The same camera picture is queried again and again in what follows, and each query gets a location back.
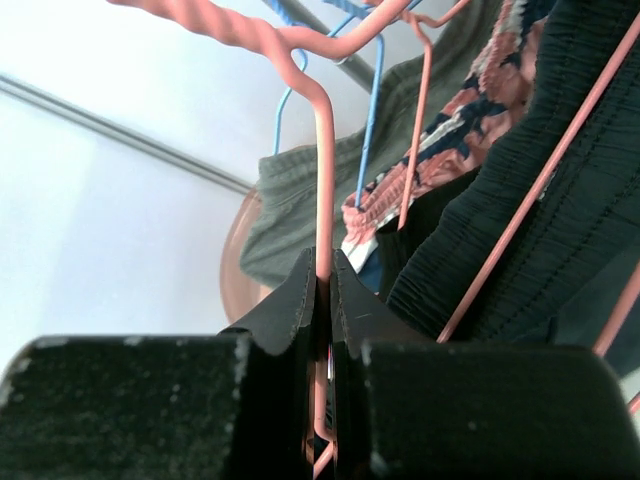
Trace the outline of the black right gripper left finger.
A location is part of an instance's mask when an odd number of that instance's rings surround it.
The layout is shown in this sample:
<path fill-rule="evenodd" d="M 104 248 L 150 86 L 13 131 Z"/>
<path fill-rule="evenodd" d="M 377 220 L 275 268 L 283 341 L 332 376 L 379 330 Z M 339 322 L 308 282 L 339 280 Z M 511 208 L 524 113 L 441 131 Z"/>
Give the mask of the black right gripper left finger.
<path fill-rule="evenodd" d="M 1 381 L 5 479 L 308 479 L 315 254 L 214 336 L 43 336 Z"/>

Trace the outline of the pink patterned shorts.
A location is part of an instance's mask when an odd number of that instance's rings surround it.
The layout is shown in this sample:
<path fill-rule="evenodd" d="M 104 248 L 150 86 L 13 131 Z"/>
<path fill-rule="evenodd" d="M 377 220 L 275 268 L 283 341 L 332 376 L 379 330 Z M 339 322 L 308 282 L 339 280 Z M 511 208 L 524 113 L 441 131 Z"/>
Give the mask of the pink patterned shorts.
<path fill-rule="evenodd" d="M 360 271 L 377 247 L 375 234 L 427 192 L 475 169 L 488 149 L 525 113 L 532 95 L 540 37 L 551 1 L 506 1 L 491 37 L 461 89 L 405 154 L 342 205 L 341 248 Z"/>

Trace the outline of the black shorts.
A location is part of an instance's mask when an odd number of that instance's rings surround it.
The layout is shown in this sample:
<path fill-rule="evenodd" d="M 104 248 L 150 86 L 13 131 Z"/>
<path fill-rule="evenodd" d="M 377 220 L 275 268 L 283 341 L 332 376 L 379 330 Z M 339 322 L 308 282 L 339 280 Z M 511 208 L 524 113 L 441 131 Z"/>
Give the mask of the black shorts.
<path fill-rule="evenodd" d="M 399 274 L 387 306 L 426 337 L 452 316 L 639 11 L 559 1 L 532 102 Z M 639 257 L 639 52 L 616 75 L 453 332 L 456 341 L 590 346 Z"/>

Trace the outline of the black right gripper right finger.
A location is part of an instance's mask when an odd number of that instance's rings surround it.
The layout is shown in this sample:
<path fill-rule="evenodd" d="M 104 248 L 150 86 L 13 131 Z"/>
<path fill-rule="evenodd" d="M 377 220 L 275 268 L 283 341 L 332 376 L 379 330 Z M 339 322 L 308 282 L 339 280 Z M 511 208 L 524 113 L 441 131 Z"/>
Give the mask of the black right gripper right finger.
<path fill-rule="evenodd" d="M 339 479 L 632 479 L 636 430 L 581 347 L 435 343 L 333 255 Z"/>

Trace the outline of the grey shorts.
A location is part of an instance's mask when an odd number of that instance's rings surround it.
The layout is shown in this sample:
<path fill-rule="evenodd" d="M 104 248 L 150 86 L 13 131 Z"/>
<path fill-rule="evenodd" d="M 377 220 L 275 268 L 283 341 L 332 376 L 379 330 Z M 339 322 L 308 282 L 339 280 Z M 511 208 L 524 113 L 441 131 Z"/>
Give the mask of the grey shorts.
<path fill-rule="evenodd" d="M 432 57 L 423 119 L 430 122 L 461 89 L 472 61 L 486 46 L 501 4 L 472 1 L 450 20 L 437 40 Z M 423 59 L 399 63 L 383 76 L 369 146 L 368 181 L 396 164 L 409 149 Z M 335 144 L 334 243 L 346 229 L 341 206 L 356 190 L 364 142 L 363 131 Z M 300 252 L 315 243 L 317 150 L 299 147 L 259 162 L 256 191 L 261 210 L 241 250 L 239 268 L 269 288 L 288 276 Z"/>

